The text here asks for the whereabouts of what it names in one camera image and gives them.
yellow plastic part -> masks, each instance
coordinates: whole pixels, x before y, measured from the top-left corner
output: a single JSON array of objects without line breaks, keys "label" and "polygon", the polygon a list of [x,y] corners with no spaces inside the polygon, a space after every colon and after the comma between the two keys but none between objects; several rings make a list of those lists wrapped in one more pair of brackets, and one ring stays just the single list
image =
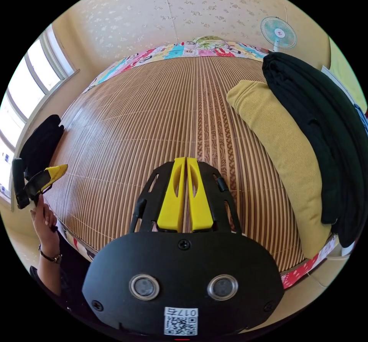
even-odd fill
[{"label": "yellow plastic part", "polygon": [[198,162],[195,158],[187,158],[187,175],[192,231],[210,229],[214,221],[208,205]]},{"label": "yellow plastic part", "polygon": [[48,167],[45,171],[50,175],[50,181],[39,191],[40,193],[46,190],[50,185],[52,185],[55,181],[59,180],[68,169],[68,165],[60,165],[54,167]]},{"label": "yellow plastic part", "polygon": [[181,231],[185,202],[185,161],[176,158],[172,167],[169,185],[166,190],[157,225],[160,229]]}]

black strap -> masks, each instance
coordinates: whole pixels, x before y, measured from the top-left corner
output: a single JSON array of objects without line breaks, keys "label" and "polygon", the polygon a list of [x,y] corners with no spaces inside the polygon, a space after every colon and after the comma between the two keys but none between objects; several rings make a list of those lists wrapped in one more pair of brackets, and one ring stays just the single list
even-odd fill
[{"label": "black strap", "polygon": [[40,254],[47,260],[51,261],[52,263],[60,263],[60,261],[58,262],[58,260],[61,260],[61,254],[57,255],[54,258],[50,258],[47,255],[45,255],[42,250],[41,250],[41,244],[38,246],[38,251],[40,252]]}]

window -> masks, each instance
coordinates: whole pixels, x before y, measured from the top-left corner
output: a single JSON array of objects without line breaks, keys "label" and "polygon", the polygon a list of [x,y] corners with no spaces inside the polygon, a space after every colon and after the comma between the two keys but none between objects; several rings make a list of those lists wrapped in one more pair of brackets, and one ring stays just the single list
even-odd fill
[{"label": "window", "polygon": [[0,192],[6,196],[15,147],[26,123],[43,98],[73,73],[48,26],[22,58],[0,105]]}]

bamboo mat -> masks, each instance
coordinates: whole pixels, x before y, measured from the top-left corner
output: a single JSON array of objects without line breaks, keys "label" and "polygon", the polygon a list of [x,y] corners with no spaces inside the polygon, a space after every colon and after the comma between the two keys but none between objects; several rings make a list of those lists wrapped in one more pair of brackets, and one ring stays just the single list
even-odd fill
[{"label": "bamboo mat", "polygon": [[50,207],[95,253],[128,232],[154,168],[195,157],[223,175],[243,232],[272,254],[280,272],[299,264],[304,257],[279,175],[226,102],[239,80],[265,82],[261,67],[259,61],[230,57],[162,60],[82,94],[62,119],[66,131],[51,165],[69,168],[45,194]]}]

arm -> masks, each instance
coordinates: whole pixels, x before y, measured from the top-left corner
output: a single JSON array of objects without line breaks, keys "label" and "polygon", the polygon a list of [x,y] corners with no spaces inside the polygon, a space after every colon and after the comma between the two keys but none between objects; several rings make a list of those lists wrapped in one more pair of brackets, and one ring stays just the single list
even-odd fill
[{"label": "arm", "polygon": [[[49,258],[55,258],[60,254],[60,249],[43,247],[41,251]],[[55,295],[61,295],[60,264],[52,263],[39,255],[37,274],[41,282]]]},{"label": "arm", "polygon": [[[32,222],[36,234],[40,240],[41,251],[49,258],[55,258],[60,254],[60,239],[57,232],[51,231],[51,226],[56,225],[56,217],[49,206],[44,203],[40,195],[35,211],[31,211]],[[53,263],[39,255],[38,278],[55,295],[61,294],[60,264]]]}]

